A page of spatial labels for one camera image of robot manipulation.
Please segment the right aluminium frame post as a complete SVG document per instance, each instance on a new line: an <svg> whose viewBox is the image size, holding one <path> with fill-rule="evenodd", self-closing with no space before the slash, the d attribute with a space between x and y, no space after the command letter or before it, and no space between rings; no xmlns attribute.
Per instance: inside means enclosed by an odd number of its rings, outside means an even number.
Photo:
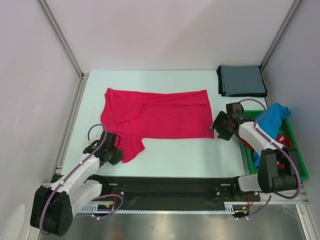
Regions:
<svg viewBox="0 0 320 240"><path fill-rule="evenodd" d="M261 72L263 72L265 70L265 68L267 67L273 53L275 52L277 46L279 45L281 39L283 38L286 30L288 29L291 21L293 20L295 14L297 13L302 2L303 2L302 0L294 0L292 2L288 12L284 16L284 19L280 24L278 31L275 34L275 37L273 38L273 40L271 42L270 47L268 48L268 50L267 50L266 54L264 55L264 58L260 64Z"/></svg>

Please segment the pink t shirt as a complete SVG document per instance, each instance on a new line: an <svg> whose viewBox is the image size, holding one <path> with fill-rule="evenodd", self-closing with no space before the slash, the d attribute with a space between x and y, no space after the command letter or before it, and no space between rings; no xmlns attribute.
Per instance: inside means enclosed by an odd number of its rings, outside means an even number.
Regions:
<svg viewBox="0 0 320 240"><path fill-rule="evenodd" d="M206 90L152 93L108 88L100 121L120 136L123 163L145 150L143 139L214 139Z"/></svg>

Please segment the dark red t shirt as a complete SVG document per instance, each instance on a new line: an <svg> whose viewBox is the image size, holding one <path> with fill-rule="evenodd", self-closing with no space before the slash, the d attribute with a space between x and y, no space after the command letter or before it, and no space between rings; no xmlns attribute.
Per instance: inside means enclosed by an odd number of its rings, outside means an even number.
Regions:
<svg viewBox="0 0 320 240"><path fill-rule="evenodd" d="M249 149L253 168L257 170L260 165L260 156L254 151L254 149L248 142L246 142L244 139L242 139L239 136L237 137ZM278 134L276 137L276 141L284 145L285 147L295 147L294 143L290 140L289 136L286 134Z"/></svg>

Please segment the blue t shirt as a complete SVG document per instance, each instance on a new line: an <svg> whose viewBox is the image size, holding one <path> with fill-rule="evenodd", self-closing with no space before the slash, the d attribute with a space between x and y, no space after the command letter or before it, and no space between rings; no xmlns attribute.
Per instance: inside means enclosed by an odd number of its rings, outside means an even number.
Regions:
<svg viewBox="0 0 320 240"><path fill-rule="evenodd" d="M266 115L258 121L258 124L263 131L276 140L282 121L290 114L291 111L288 107L274 103L267 109Z"/></svg>

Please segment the left aluminium frame post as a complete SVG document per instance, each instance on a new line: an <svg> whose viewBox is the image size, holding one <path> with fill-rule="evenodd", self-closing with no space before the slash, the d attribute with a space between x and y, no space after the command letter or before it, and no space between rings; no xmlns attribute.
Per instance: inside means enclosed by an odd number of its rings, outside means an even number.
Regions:
<svg viewBox="0 0 320 240"><path fill-rule="evenodd" d="M52 12L49 4L46 0L36 0L37 4L39 5L44 17L46 18L49 26L51 27L55 37L57 38L62 50L64 51L66 57L68 58L72 68L76 72L77 76L82 79L84 76L83 71L81 70L81 67L76 60L76 57L64 35L64 33L61 30L61 27L56 20L56 17L54 16L54 13Z"/></svg>

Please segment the aluminium frame post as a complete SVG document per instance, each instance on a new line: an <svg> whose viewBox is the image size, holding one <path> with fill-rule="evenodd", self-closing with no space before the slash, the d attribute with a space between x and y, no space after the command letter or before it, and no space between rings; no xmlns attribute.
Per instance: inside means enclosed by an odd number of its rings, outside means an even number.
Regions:
<svg viewBox="0 0 320 240"><path fill-rule="evenodd" d="M294 0L292 2L288 12L284 16L284 19L280 24L278 31L275 34L275 37L273 38L273 40L271 42L270 47L268 48L268 50L267 50L266 54L264 55L264 58L260 64L261 72L263 72L265 70L265 68L267 67L273 53L275 52L277 46L279 45L281 39L283 38L286 30L288 29L291 21L293 20L295 14L297 13L302 2L303 2L302 0Z"/></svg>
<svg viewBox="0 0 320 240"><path fill-rule="evenodd" d="M62 50L64 51L66 57L68 58L72 68L76 72L77 76L82 79L84 76L83 71L81 70L81 67L76 60L76 57L64 35L64 33L61 30L61 27L56 20L56 17L54 16L54 13L52 12L49 4L46 0L36 0L37 4L39 5L44 17L46 18L49 26L51 27L55 37L57 38Z"/></svg>

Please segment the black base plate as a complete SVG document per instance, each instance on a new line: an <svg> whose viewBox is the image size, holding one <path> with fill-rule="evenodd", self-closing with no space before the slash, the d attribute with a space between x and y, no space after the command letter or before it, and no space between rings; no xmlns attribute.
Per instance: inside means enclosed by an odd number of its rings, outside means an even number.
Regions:
<svg viewBox="0 0 320 240"><path fill-rule="evenodd" d="M259 194L241 192L234 178L120 177L93 175L102 182L102 195L122 196L116 206L128 211L218 211L226 202L260 203Z"/></svg>

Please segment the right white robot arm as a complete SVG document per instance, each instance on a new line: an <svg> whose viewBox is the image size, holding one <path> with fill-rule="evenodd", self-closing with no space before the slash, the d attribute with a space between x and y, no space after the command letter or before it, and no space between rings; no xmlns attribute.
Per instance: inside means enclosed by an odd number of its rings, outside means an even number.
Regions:
<svg viewBox="0 0 320 240"><path fill-rule="evenodd" d="M263 130L259 122L268 113L253 119L245 115L240 101L228 103L225 111L220 111L211 126L223 140L237 136L260 153L258 172L234 178L230 188L231 196L242 201L249 192L275 194L284 199L295 199L301 192L299 153L294 147L286 147Z"/></svg>

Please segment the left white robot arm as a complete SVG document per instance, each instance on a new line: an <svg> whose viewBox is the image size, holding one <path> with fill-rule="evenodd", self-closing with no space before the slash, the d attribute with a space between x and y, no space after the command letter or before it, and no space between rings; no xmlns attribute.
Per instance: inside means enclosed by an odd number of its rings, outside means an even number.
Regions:
<svg viewBox="0 0 320 240"><path fill-rule="evenodd" d="M61 237L69 230L74 217L91 201L113 199L107 213L91 214L97 220L118 211L124 203L123 197L113 192L108 180L98 175L97 170L106 163L115 165L122 160L120 142L119 135L103 131L100 139L83 150L83 156L71 171L50 186L40 186L34 194L30 225L42 235Z"/></svg>

